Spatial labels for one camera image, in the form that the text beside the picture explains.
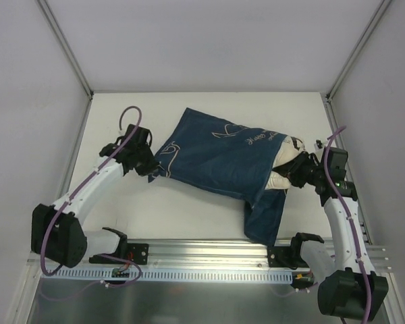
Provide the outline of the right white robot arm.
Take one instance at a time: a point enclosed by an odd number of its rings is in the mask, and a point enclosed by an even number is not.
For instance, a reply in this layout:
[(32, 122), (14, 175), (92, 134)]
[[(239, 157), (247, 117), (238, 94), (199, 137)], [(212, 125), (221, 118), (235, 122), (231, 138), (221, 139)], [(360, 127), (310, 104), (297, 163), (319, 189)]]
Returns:
[(322, 237), (299, 232), (286, 251), (273, 258), (291, 269), (311, 270), (321, 314), (369, 323), (387, 296), (388, 282), (377, 275), (365, 246), (356, 187), (346, 180), (348, 152), (331, 145), (321, 151), (321, 158), (303, 151), (274, 170), (294, 187), (314, 186), (329, 221), (334, 253), (328, 252)]

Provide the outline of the blue whale pillowcase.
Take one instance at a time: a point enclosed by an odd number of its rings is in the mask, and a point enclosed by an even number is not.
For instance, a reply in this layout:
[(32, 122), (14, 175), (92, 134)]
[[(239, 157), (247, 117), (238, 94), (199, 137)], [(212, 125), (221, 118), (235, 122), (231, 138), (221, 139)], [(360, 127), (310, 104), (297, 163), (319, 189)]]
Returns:
[(158, 168), (148, 181), (164, 177), (207, 192), (244, 201), (244, 234), (274, 245), (286, 192), (266, 187), (286, 135), (233, 124), (187, 108), (172, 135), (155, 154)]

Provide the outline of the cream white pillow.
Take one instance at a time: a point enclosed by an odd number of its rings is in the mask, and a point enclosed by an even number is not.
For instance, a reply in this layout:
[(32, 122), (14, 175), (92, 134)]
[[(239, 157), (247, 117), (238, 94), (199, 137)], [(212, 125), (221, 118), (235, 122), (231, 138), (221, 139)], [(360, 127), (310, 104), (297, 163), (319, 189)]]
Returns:
[[(273, 168), (280, 167), (295, 159), (301, 152), (305, 151), (305, 144), (302, 139), (293, 136), (286, 136), (277, 152)], [(287, 190), (291, 182), (286, 176), (280, 175), (276, 171), (270, 173), (269, 179), (265, 186), (266, 190)]]

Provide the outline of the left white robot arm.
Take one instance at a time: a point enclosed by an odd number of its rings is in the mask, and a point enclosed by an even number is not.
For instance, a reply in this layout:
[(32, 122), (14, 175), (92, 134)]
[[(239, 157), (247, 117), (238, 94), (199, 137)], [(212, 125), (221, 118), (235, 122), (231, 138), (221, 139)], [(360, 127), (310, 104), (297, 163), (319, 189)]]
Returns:
[(110, 227), (84, 231), (82, 226), (102, 195), (129, 171), (147, 176), (157, 168), (151, 143), (150, 130), (130, 124), (123, 136), (101, 149), (98, 167), (80, 185), (50, 206), (39, 204), (32, 212), (31, 251), (68, 268), (83, 259), (124, 261), (129, 253), (126, 234)]

